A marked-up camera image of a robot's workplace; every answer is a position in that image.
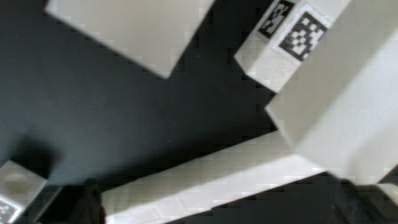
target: white box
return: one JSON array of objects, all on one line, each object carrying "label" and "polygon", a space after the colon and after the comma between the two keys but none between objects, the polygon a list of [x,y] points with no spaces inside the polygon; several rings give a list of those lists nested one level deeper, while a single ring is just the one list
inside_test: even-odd
[{"label": "white box", "polygon": [[[287,51],[290,48],[287,44],[292,44],[296,39],[292,38],[294,31],[306,28],[299,25],[301,19],[306,18],[308,14],[315,19],[310,25],[317,25],[317,30],[312,33],[306,30],[306,39],[301,43],[305,48],[299,49],[312,52],[349,3],[351,0],[276,0],[271,5],[235,58],[246,74],[276,92],[282,91],[306,60],[305,54],[296,57],[292,56],[294,52]],[[267,30],[273,29],[273,34],[262,32],[264,27],[269,27]]]},{"label": "white box", "polygon": [[47,179],[15,162],[0,168],[0,223],[13,223],[22,215],[47,185]]},{"label": "white box", "polygon": [[214,0],[52,0],[47,12],[168,78],[212,4]]}]

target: black surface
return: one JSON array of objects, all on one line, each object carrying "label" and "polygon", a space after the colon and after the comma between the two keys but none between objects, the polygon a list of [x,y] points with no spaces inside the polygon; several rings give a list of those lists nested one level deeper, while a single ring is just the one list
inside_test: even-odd
[{"label": "black surface", "polygon": [[171,224],[347,224],[335,214],[338,189],[340,180],[317,175]]},{"label": "black surface", "polygon": [[51,169],[54,185],[97,178],[113,187],[274,130],[274,93],[234,60],[271,1],[218,1],[170,80],[43,2],[0,0],[0,163]]}]

